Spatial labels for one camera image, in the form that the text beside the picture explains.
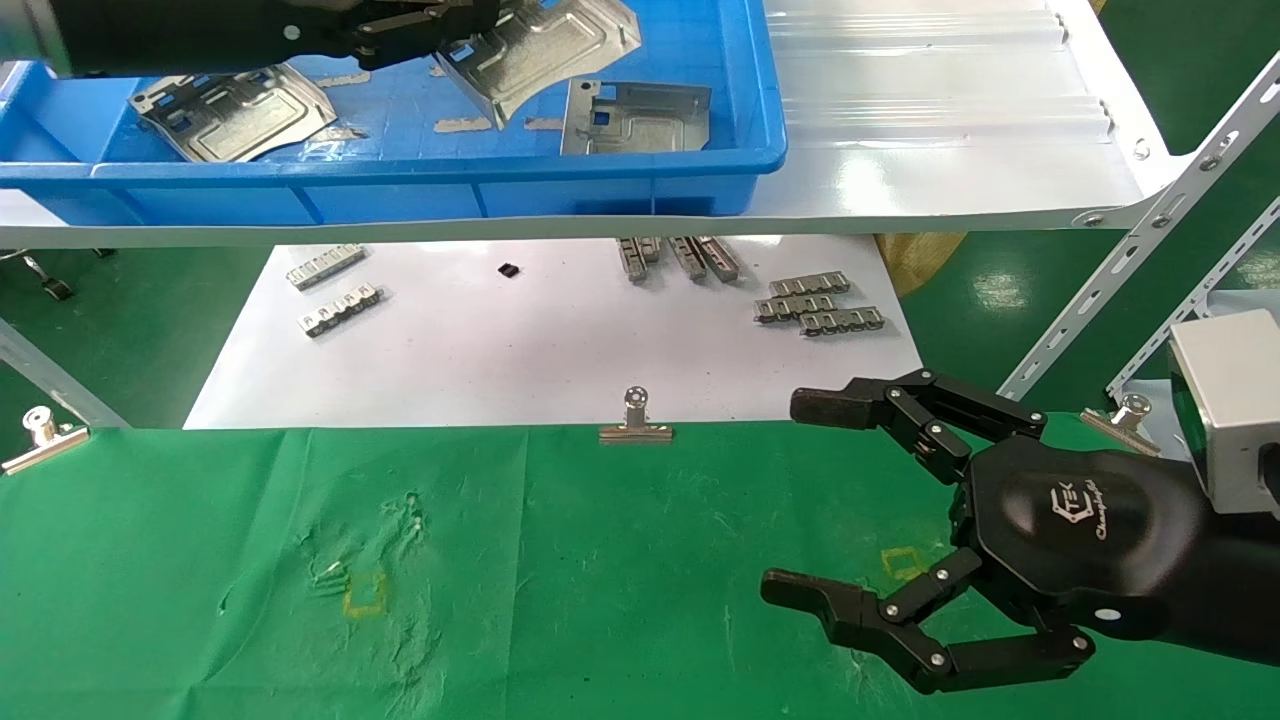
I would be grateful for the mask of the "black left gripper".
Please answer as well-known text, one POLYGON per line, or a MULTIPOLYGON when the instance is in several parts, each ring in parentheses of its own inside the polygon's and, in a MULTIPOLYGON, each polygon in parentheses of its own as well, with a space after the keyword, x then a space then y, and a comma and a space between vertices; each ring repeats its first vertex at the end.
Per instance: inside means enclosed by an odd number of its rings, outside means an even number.
POLYGON ((58 1, 76 77, 252 70, 302 55, 351 55, 379 70, 448 50, 497 26, 500 1, 390 1, 351 27, 351 1, 58 1))

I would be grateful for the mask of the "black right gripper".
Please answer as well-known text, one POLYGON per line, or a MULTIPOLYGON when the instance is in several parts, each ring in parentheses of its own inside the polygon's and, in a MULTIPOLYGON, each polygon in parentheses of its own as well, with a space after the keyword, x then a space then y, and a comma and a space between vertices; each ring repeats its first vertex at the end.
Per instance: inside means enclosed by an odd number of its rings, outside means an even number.
POLYGON ((1044 414, 928 369, 797 388, 790 416, 883 430, 940 483, 965 477, 957 539, 969 548, 886 598, 829 578, 764 573, 762 598, 815 618, 832 646, 874 655, 933 694, 1070 676, 1094 644, 1069 625, 1125 641, 1175 634, 1183 578, 1212 512, 1190 465, 1043 445, 1044 414), (959 430, 997 445, 972 460, 959 430), (923 623, 973 585, 1036 633, 959 644, 927 635, 923 623))

